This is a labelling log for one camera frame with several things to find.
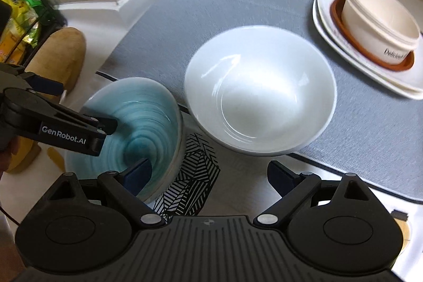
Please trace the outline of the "yellow snack packages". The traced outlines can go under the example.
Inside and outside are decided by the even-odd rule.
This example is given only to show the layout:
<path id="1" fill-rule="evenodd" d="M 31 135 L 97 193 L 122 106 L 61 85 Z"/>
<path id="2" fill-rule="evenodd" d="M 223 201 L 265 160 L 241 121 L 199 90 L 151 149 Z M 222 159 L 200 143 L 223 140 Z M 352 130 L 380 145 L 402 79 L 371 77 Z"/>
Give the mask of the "yellow snack packages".
<path id="1" fill-rule="evenodd" d="M 1 0 L 11 6 L 11 15 L 1 35 L 1 62 L 21 64 L 26 50 L 38 44 L 39 16 L 44 13 L 41 0 Z"/>

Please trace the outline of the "tan wooden board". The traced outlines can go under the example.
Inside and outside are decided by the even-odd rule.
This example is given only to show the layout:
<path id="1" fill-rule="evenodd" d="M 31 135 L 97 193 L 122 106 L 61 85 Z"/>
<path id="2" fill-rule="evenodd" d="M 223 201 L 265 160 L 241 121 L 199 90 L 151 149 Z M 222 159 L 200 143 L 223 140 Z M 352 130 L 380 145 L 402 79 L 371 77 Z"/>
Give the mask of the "tan wooden board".
<path id="1" fill-rule="evenodd" d="M 67 92 L 71 92 L 82 70 L 85 53 L 84 34 L 76 28 L 66 27 L 54 32 L 43 43 L 26 70 L 60 82 Z M 1 152 L 1 172 L 28 167 L 40 152 L 37 142 L 16 137 L 11 146 Z"/>

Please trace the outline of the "upper white square plate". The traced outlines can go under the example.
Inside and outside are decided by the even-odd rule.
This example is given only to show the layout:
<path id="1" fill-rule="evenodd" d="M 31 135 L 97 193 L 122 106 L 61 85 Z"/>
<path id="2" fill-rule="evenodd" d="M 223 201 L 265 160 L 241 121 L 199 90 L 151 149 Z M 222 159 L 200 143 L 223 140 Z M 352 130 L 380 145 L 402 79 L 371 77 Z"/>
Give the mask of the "upper white square plate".
<path id="1" fill-rule="evenodd" d="M 359 53 L 357 49 L 344 38 L 330 14 L 330 6 L 334 1 L 335 0 L 318 0 L 318 7 L 320 15 L 322 15 L 323 20 L 328 26 L 328 31 L 333 36 L 333 40 L 337 45 L 359 63 L 376 73 L 378 76 L 392 82 L 394 85 L 402 89 L 422 92 L 422 39 L 419 39 L 419 46 L 414 51 L 414 64 L 409 70 L 394 72 L 380 67 Z"/>

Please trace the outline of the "lower patterned white plate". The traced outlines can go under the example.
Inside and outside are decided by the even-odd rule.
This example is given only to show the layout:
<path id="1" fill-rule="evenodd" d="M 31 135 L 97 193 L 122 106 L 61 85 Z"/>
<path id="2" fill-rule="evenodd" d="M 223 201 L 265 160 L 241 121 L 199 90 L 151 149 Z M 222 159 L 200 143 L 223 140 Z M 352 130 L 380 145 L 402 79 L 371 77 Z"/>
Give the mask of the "lower patterned white plate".
<path id="1" fill-rule="evenodd" d="M 394 85 L 392 82 L 385 80 L 384 78 L 378 76 L 376 73 L 372 72 L 370 69 L 359 63 L 353 57 L 351 57 L 347 52 L 345 52 L 337 43 L 333 40 L 333 36 L 328 31 L 328 26 L 320 15 L 318 0 L 313 0 L 312 5 L 312 20 L 321 37 L 326 41 L 326 43 L 337 52 L 345 61 L 347 61 L 351 66 L 356 70 L 360 71 L 376 83 L 380 84 L 382 87 L 398 94 L 399 96 L 406 97 L 408 99 L 413 99 L 416 101 L 422 101 L 422 92 L 414 92 L 412 90 L 402 89 Z"/>

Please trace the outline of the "teal glazed ceramic bowl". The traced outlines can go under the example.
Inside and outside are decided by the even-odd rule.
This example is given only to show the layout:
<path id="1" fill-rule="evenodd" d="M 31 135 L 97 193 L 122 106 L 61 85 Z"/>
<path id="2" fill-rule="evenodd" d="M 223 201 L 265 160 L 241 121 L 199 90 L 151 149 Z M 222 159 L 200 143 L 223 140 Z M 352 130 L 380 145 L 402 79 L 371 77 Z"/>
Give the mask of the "teal glazed ceramic bowl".
<path id="1" fill-rule="evenodd" d="M 173 182 L 184 156 L 185 133 L 178 104 L 162 84 L 142 77 L 118 80 L 97 91 L 80 111 L 115 118 L 118 127 L 97 157 L 67 151 L 68 172 L 80 179 L 96 178 L 108 170 L 122 172 L 147 158 L 152 174 L 138 193 L 143 202 L 154 201 Z"/>

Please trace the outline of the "cream plastic bowl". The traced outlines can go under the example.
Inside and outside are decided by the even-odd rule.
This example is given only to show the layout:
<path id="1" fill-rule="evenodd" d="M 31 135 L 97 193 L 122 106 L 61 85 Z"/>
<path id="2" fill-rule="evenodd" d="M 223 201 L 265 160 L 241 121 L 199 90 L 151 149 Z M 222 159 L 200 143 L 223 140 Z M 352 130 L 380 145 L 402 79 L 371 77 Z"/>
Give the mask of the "cream plastic bowl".
<path id="1" fill-rule="evenodd" d="M 342 23 L 373 57 L 399 65 L 418 47 L 420 28 L 398 0 L 345 0 Z"/>

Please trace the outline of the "grey drying mat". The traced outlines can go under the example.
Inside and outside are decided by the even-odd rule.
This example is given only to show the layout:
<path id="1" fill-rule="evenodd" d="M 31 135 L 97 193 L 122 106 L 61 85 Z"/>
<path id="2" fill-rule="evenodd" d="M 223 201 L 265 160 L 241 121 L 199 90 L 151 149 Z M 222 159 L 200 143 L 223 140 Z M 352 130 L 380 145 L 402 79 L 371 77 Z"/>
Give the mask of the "grey drying mat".
<path id="1" fill-rule="evenodd" d="M 328 59 L 338 87 L 335 114 L 295 158 L 352 172 L 395 195 L 422 202 L 422 103 L 400 97 L 332 49 L 312 22 L 313 0 L 156 0 L 101 66 L 112 77 L 147 77 L 183 101 L 190 58 L 208 39 L 238 26 L 287 29 Z"/>

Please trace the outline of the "large white ceramic bowl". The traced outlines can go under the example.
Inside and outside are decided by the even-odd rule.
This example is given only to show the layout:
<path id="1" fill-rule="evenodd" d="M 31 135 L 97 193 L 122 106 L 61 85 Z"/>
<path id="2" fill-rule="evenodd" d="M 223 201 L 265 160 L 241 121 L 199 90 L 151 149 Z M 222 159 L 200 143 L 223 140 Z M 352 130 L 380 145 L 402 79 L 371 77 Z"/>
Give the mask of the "large white ceramic bowl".
<path id="1" fill-rule="evenodd" d="M 219 144 L 272 157 L 316 140 L 338 98 L 323 53 L 291 31 L 242 26 L 205 42 L 184 76 L 186 105 Z"/>

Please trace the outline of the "black white patterned mat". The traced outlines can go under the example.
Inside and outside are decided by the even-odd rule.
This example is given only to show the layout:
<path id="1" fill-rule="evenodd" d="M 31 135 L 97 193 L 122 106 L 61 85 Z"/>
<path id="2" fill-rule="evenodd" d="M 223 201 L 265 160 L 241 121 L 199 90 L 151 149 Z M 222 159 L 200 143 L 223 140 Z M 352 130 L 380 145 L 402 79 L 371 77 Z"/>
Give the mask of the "black white patterned mat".
<path id="1" fill-rule="evenodd" d="M 219 163 L 212 145 L 199 133 L 191 133 L 186 139 L 186 150 L 178 175 L 155 200 L 153 210 L 167 222 L 174 216 L 197 216 L 219 173 Z"/>

